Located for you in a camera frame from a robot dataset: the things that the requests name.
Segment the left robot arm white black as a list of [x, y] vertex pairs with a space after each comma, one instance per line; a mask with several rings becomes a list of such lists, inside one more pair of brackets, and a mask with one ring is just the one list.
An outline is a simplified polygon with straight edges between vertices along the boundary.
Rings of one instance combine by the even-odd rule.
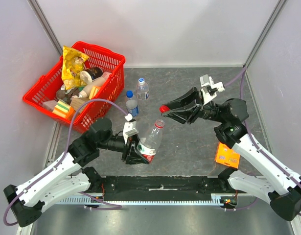
[[63, 154], [42, 172], [19, 186], [8, 185], [3, 190], [8, 201], [6, 210], [12, 211], [15, 224], [26, 227], [62, 199], [100, 190], [102, 177], [87, 165], [99, 157], [101, 149], [121, 153], [128, 165], [149, 164], [138, 152], [136, 124], [135, 119], [128, 121], [121, 134], [113, 134], [111, 120], [99, 118], [81, 137], [69, 141]]

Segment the red bottle cap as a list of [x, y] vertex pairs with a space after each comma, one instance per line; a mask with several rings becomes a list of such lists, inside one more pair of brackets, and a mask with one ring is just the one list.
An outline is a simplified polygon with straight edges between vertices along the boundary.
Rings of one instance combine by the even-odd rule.
[[160, 112], [161, 113], [165, 113], [165, 112], [167, 112], [169, 110], [170, 110], [169, 107], [167, 107], [166, 105], [161, 105], [160, 106]]

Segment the blue label pepsi bottle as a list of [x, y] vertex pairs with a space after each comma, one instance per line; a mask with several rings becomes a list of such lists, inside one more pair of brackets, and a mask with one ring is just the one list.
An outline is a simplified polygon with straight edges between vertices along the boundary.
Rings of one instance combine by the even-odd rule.
[[125, 104], [128, 113], [130, 113], [133, 117], [136, 117], [139, 114], [138, 100], [134, 94], [132, 98], [128, 98], [126, 96]]

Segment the blue bottle cap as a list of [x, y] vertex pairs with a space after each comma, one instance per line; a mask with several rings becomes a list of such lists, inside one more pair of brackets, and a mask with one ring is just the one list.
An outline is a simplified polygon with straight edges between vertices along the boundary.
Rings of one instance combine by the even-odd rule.
[[127, 92], [126, 92], [126, 96], [127, 96], [128, 98], [132, 98], [132, 97], [133, 97], [133, 92], [132, 92], [132, 91], [127, 91]]

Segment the red label clear bottle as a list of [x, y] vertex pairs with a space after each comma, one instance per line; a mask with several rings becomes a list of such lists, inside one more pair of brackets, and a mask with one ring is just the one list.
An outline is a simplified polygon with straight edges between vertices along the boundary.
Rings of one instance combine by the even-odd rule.
[[164, 126], [164, 120], [157, 119], [139, 140], [137, 149], [149, 163], [153, 161], [162, 142]]

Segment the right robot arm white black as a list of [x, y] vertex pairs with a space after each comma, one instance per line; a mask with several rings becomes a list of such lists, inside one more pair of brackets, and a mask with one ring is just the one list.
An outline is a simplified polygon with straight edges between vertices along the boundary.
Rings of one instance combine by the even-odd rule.
[[243, 123], [248, 117], [246, 101], [231, 98], [222, 104], [208, 101], [203, 91], [193, 87], [183, 96], [160, 107], [163, 117], [181, 124], [198, 118], [220, 123], [214, 128], [218, 140], [256, 168], [265, 179], [239, 170], [225, 170], [218, 180], [222, 192], [241, 190], [267, 202], [282, 219], [292, 221], [301, 213], [301, 176], [265, 149]]

